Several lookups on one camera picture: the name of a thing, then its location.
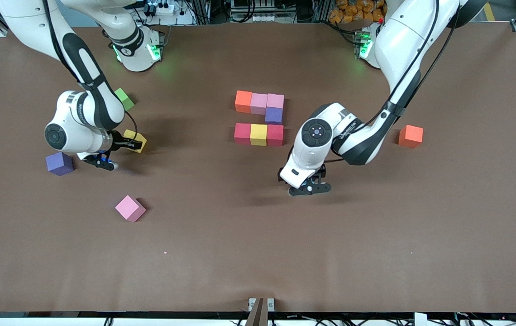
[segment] cube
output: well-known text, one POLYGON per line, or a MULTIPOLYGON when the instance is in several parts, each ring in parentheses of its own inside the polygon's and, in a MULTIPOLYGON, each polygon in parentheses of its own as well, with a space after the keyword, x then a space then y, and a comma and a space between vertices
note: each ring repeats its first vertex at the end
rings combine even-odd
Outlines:
POLYGON ((73 172, 73 160, 63 152, 55 153, 45 157, 47 170, 58 176, 73 172))
POLYGON ((129 96, 127 96, 127 94, 125 94, 123 89, 118 88, 115 91, 115 95, 117 95, 117 98, 119 98, 119 101, 121 101, 121 103, 123 104, 123 109, 125 109, 125 111, 128 111, 129 109, 134 107, 134 102, 131 101, 131 99, 129 98, 129 96))
MULTIPOLYGON (((135 132, 133 130, 129 130, 129 129, 126 129, 125 132, 123 133, 123 136, 125 138, 129 138, 129 139, 133 139, 134 135, 135 135, 135 132)), ((148 142, 148 140, 139 132, 138 132, 138 135, 136 136, 135 140, 142 142, 142 148, 140 148, 138 150, 132 150, 132 149, 128 149, 128 150, 134 151, 137 153, 141 153, 143 148, 146 147, 146 142, 148 142)))
POLYGON ((125 196, 115 209, 128 221, 137 221, 146 209, 136 199, 133 199, 130 195, 125 196))
POLYGON ((423 128, 405 126, 399 133, 399 145, 414 149, 423 143, 423 128))
POLYGON ((281 125, 282 124, 282 109, 277 107, 266 108, 266 118, 264 123, 267 125, 281 125))
POLYGON ((250 145, 251 124, 236 124, 234 129, 234 141, 241 145, 250 145))
POLYGON ((266 102, 266 107, 276 107, 278 109, 283 109, 284 107, 284 95, 279 94, 268 94, 268 101, 266 102))
POLYGON ((266 143, 268 146, 282 146, 284 138, 284 126, 268 125, 266 143))
POLYGON ((250 102, 252 101, 251 91, 236 91, 234 106, 237 112, 250 113, 250 102))
POLYGON ((266 103, 268 103, 268 95, 252 93, 252 101, 250 101, 250 113, 262 115, 266 114, 266 103))
POLYGON ((266 146, 266 134, 268 126, 252 124, 250 127, 250 144, 254 146, 266 146))

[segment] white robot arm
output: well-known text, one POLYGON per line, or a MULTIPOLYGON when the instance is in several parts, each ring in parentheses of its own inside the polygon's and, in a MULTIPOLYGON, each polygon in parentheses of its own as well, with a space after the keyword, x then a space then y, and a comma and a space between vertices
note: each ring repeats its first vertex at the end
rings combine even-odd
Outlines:
MULTIPOLYGON (((23 44, 61 61, 85 89, 66 91, 57 100, 55 116, 45 127, 45 138, 51 147, 77 153, 83 161, 107 170, 117 167, 109 161, 111 151, 140 148, 140 142, 123 138, 113 130, 123 121, 123 105, 88 46, 64 20, 55 0, 0 0, 0 12, 23 44)), ((116 27, 119 35, 121 31, 135 34, 138 30, 133 20, 120 20, 116 27)), ((117 35, 113 28, 108 29, 117 35)))
MULTIPOLYGON (((405 0, 384 24, 374 23, 368 27, 371 46, 366 48, 368 53, 364 59, 382 69, 391 89, 390 96, 372 125, 364 123, 339 103, 323 105, 312 113, 296 136, 287 164, 279 172, 282 180, 301 190, 295 193, 316 193, 308 179, 324 169, 330 150, 351 165, 365 165, 374 159, 391 126, 405 112, 415 94, 424 54, 452 18, 457 23, 467 1, 405 0), (307 184, 310 190, 303 190, 307 184)), ((469 8, 469 12, 474 12, 473 8, 469 8)))

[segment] black cable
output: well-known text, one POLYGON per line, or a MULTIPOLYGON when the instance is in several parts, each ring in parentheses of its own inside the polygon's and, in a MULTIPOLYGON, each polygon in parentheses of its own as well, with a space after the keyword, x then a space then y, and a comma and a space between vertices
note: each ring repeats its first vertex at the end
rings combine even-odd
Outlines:
POLYGON ((336 27, 337 27, 337 30, 339 31, 339 34, 343 37, 343 39, 345 39, 345 41, 347 41, 348 43, 351 43, 353 45, 357 45, 357 43, 351 41, 349 38, 347 38, 344 34, 343 34, 343 30, 339 28, 339 23, 336 23, 336 27))
POLYGON ((331 29, 334 29, 335 31, 341 31, 343 32, 343 34, 350 34, 350 35, 355 35, 356 32, 353 32, 353 31, 347 31, 346 29, 341 29, 340 27, 335 26, 333 25, 330 21, 326 21, 326 20, 316 20, 316 21, 313 21, 314 24, 317 24, 317 23, 323 23, 325 25, 327 25, 328 27, 331 27, 331 29))
MULTIPOLYGON (((405 70, 405 72, 403 73, 403 76, 401 76, 401 78, 399 79, 399 81, 397 82, 395 87, 393 88, 393 91, 391 92, 391 94, 387 98, 386 102, 391 101, 393 95, 397 91, 397 88, 399 88, 399 85, 401 85, 401 82, 403 82, 403 80, 405 79, 405 77, 407 76, 407 74, 409 73, 411 68, 413 67, 413 64, 415 64, 415 62, 417 61, 417 59, 421 55, 421 52, 423 52, 423 49, 425 48, 425 46, 429 42, 429 39, 431 38, 431 34, 433 33, 433 30, 435 29, 435 25, 437 23, 437 17, 439 16, 439 8, 440 8, 439 0, 435 0, 435 17, 433 18, 433 23, 431 24, 431 28, 429 29, 429 33, 427 34, 427 37, 425 38, 425 41, 423 42, 423 45, 421 45, 421 48, 419 48, 419 50, 417 51, 417 54, 415 55, 415 58, 413 58, 413 61, 411 61, 411 64, 409 64, 409 67, 407 67, 407 70, 405 70)), ((360 130, 363 130, 363 128, 365 128, 366 126, 368 126, 368 124, 373 122, 378 117, 378 115, 381 114, 381 112, 382 112, 382 108, 380 110, 378 110, 378 112, 374 115, 374 117, 372 117, 370 120, 368 120, 367 122, 362 124, 359 128, 354 130, 353 134, 359 132, 360 130)))
POLYGON ((435 60, 433 60, 433 62, 429 66, 429 69, 427 69, 427 72, 425 73, 425 75, 423 76, 421 81, 419 82, 419 85, 417 85, 417 87, 415 88, 413 93, 411 93, 411 97, 409 97, 409 100, 405 104, 405 107, 407 107, 407 105, 409 105, 409 103, 411 102, 411 99, 413 99, 413 97, 415 96, 415 94, 419 90, 419 87, 421 87, 421 85, 423 85, 423 82, 425 81, 425 78, 427 78, 427 76, 429 76, 429 73, 433 69, 433 66, 439 61, 439 59, 441 57, 441 54, 443 54, 443 51, 447 47, 447 45, 449 43, 449 40, 451 39, 451 35, 453 35, 453 31, 455 31, 455 27, 457 27, 457 21, 459 20, 459 8, 460 7, 457 7, 457 11, 455 12, 455 23, 453 23, 453 27, 451 27, 451 30, 449 31, 449 34, 447 35, 447 39, 445 40, 445 43, 441 47, 441 49, 440 49, 439 53, 437 54, 437 56, 435 57, 435 60))
POLYGON ((198 18, 202 18, 202 19, 207 19, 208 17, 204 17, 196 12, 194 12, 194 8, 190 6, 190 3, 188 1, 186 1, 186 6, 188 7, 188 9, 190 9, 190 15, 191 17, 196 20, 196 18, 194 17, 194 15, 196 15, 196 17, 198 18))
POLYGON ((250 2, 248 2, 248 12, 246 13, 246 16, 242 20, 235 20, 229 15, 228 9, 226 8, 223 0, 220 0, 220 7, 227 19, 230 19, 231 21, 233 21, 235 23, 245 23, 246 21, 250 20, 252 18, 252 16, 254 16, 254 11, 256 10, 256 0, 252 0, 252 6, 250 6, 250 2))
POLYGON ((449 326, 446 322, 444 322, 443 320, 441 321, 437 321, 437 320, 431 320, 429 319, 430 322, 434 322, 435 324, 440 324, 440 325, 444 325, 444 326, 449 326))
POLYGON ((487 326, 493 326, 492 324, 490 324, 487 320, 483 319, 483 318, 479 318, 475 313, 471 313, 473 315, 473 317, 481 320, 484 324, 486 324, 487 326))
POLYGON ((55 29, 53 27, 53 21, 51 20, 51 13, 49 12, 49 3, 47 0, 43 0, 43 10, 45 10, 45 17, 47 18, 47 24, 49 24, 49 32, 51 33, 51 41, 53 43, 53 49, 55 50, 55 53, 57 54, 57 58, 59 58, 59 61, 71 72, 72 76, 75 77, 75 80, 79 83, 79 78, 77 78, 75 72, 71 69, 69 64, 66 62, 65 57, 63 56, 63 52, 61 51, 61 45, 59 45, 59 42, 57 41, 57 35, 55 35, 55 29))
POLYGON ((129 114, 128 111, 125 111, 124 109, 124 112, 125 114, 127 114, 127 116, 131 119, 131 121, 134 123, 134 129, 135 129, 135 134, 134 134, 134 138, 132 140, 130 140, 129 142, 125 142, 125 143, 115 143, 116 145, 128 145, 128 144, 131 144, 135 141, 135 139, 137 138, 138 136, 138 124, 135 122, 135 119, 131 116, 131 114, 129 114))
POLYGON ((421 45, 421 48, 419 48, 419 50, 417 51, 417 54, 415 55, 415 58, 413 58, 413 61, 411 61, 411 64, 409 64, 409 67, 407 68, 407 70, 405 70, 405 72, 403 73, 403 76, 401 76, 399 82, 397 82, 397 84, 393 88, 393 91, 389 95, 389 98, 387 99, 387 101, 391 101, 391 99, 393 98, 393 95, 397 91, 397 88, 399 88, 399 86, 401 85, 401 83, 403 82, 403 80, 405 79, 405 77, 407 76, 407 74, 409 73, 411 68, 413 67, 413 64, 415 64, 415 62, 417 61, 417 59, 421 55, 421 52, 423 52, 423 49, 426 47, 427 43, 429 43, 429 39, 431 38, 433 30, 435 29, 435 25, 437 23, 437 18, 439 16, 439 6, 440 6, 439 0, 435 0, 435 16, 433 18, 433 23, 431 24, 431 28, 429 29, 429 33, 427 33, 427 37, 425 38, 425 41, 423 42, 423 45, 421 45))

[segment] black clamp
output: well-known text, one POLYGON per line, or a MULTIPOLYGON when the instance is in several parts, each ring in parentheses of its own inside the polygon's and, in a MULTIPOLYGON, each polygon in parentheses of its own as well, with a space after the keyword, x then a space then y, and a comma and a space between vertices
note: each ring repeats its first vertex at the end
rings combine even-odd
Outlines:
MULTIPOLYGON (((280 172, 282 168, 278 171, 278 181, 284 181, 283 178, 280 177, 280 172)), ((294 187, 288 188, 288 194, 290 196, 312 196, 314 194, 324 194, 326 192, 330 192, 332 190, 332 186, 330 183, 322 182, 322 178, 326 176, 326 167, 323 164, 314 175, 310 178, 306 179, 303 184, 297 189, 294 187)))

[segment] brown table surface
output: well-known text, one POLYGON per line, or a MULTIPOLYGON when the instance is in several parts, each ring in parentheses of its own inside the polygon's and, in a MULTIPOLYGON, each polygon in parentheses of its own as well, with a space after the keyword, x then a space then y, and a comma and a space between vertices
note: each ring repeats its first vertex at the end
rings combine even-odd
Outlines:
MULTIPOLYGON (((456 31, 365 167, 328 165, 325 196, 277 182, 297 128, 338 101, 364 120, 388 87, 324 25, 173 29, 162 63, 128 72, 100 29, 78 29, 148 139, 48 173, 43 137, 62 91, 57 61, 0 39, 0 310, 516 311, 516 33, 456 31), (237 89, 284 94, 287 144, 233 143, 237 89), (425 128, 415 150, 394 143, 425 128), (125 221, 130 194, 148 208, 125 221)), ((424 60, 435 57, 444 36, 424 60)), ((120 130, 130 128, 126 119, 120 130)))

